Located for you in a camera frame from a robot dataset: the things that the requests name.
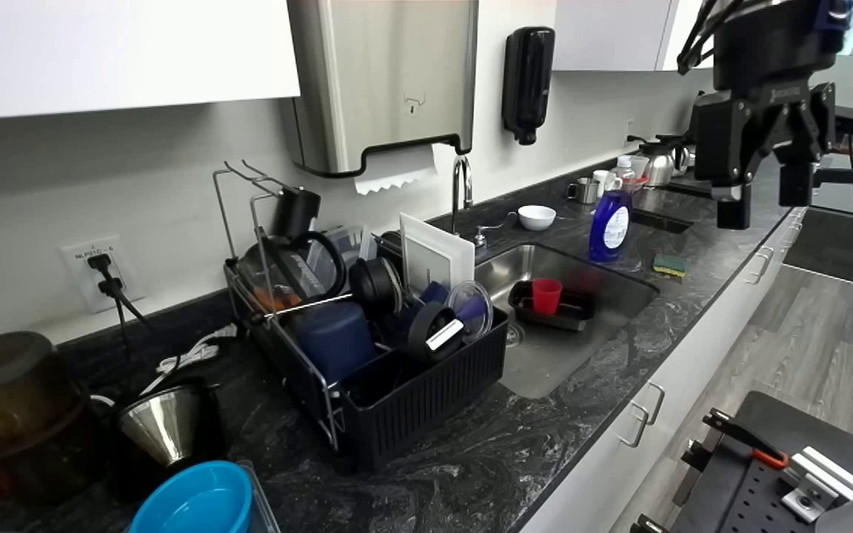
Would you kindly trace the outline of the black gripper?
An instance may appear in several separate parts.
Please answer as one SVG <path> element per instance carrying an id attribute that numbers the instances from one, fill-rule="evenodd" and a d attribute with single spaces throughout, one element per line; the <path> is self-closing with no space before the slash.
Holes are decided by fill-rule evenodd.
<path id="1" fill-rule="evenodd" d="M 834 85 L 769 82 L 748 96 L 704 95 L 694 105 L 695 175 L 710 184 L 716 224 L 748 224 L 748 184 L 768 154 L 781 166 L 778 201 L 802 207 L 834 135 Z"/>

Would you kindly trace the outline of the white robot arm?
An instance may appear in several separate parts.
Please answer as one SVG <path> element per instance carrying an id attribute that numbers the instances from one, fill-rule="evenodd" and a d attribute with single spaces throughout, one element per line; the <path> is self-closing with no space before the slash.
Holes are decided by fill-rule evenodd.
<path id="1" fill-rule="evenodd" d="M 719 228 L 747 228 L 759 163 L 778 160 L 778 204 L 806 207 L 834 135 L 834 65 L 853 0 L 704 0 L 679 70 L 713 61 L 713 92 L 694 102 L 695 176 L 710 184 Z"/>

